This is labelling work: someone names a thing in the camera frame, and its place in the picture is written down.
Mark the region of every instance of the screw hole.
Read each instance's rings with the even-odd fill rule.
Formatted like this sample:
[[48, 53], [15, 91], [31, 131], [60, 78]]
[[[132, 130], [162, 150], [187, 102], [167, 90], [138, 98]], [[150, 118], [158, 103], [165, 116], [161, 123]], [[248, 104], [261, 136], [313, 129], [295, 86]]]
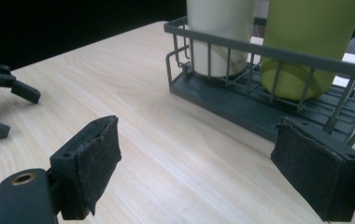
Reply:
[[355, 160], [355, 155], [352, 155], [352, 154], [347, 154], [347, 156], [348, 156], [350, 159]]
[[18, 186], [18, 185], [23, 185], [31, 182], [33, 179], [36, 178], [35, 174], [24, 174], [17, 176], [12, 180], [12, 185]]

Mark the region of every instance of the black background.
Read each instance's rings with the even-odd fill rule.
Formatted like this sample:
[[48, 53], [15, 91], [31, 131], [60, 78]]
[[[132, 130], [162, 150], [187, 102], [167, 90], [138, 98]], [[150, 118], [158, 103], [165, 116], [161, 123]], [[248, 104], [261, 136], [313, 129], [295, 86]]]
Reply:
[[184, 15], [186, 0], [0, 0], [0, 63], [20, 68]]

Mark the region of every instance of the gray wire rack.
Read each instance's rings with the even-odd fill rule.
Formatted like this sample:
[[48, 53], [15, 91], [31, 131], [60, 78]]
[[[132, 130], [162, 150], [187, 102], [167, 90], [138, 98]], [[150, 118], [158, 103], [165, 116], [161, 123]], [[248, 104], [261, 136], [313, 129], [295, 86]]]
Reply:
[[[187, 17], [183, 17], [164, 25], [164, 30], [172, 34], [174, 40], [174, 50], [166, 55], [169, 90], [172, 93], [271, 141], [275, 140], [277, 130], [274, 125], [279, 118], [291, 117], [300, 119], [303, 123], [312, 123], [349, 146], [355, 143], [354, 63], [206, 35], [188, 30], [187, 24]], [[254, 24], [265, 26], [266, 19], [256, 18]], [[237, 76], [229, 77], [228, 67], [225, 77], [198, 75], [190, 63], [190, 58], [193, 57], [190, 45], [194, 39], [206, 42], [209, 48], [212, 45], [224, 46], [229, 54], [231, 49], [248, 52], [250, 62]], [[279, 64], [298, 63], [310, 67], [308, 86], [316, 69], [336, 73], [346, 79], [348, 84], [333, 85], [317, 99], [305, 100], [306, 89], [298, 102], [280, 99], [260, 84], [261, 65], [254, 62], [256, 55], [276, 59]], [[172, 57], [175, 57], [177, 66], [181, 68], [177, 77], [172, 76]]]

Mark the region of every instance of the light wood surface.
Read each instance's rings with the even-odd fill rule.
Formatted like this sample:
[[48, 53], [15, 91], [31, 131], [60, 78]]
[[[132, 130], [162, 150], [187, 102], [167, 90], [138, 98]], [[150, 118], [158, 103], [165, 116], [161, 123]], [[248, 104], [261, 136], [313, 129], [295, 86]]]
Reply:
[[0, 182], [48, 169], [87, 123], [117, 115], [122, 161], [77, 223], [322, 223], [270, 161], [273, 143], [169, 92], [172, 49], [157, 22], [13, 71], [42, 96], [0, 89]]

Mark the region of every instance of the green cup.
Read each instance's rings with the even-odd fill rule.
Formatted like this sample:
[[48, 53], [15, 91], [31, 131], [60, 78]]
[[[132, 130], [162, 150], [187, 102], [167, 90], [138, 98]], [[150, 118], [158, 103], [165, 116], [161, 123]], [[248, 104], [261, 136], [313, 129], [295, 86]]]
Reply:
[[[273, 0], [268, 9], [264, 45], [342, 60], [355, 29], [355, 0]], [[272, 91], [278, 61], [262, 58], [261, 82]], [[301, 99], [310, 68], [283, 63], [275, 96]], [[316, 98], [332, 86], [335, 74], [315, 70], [305, 98]]]

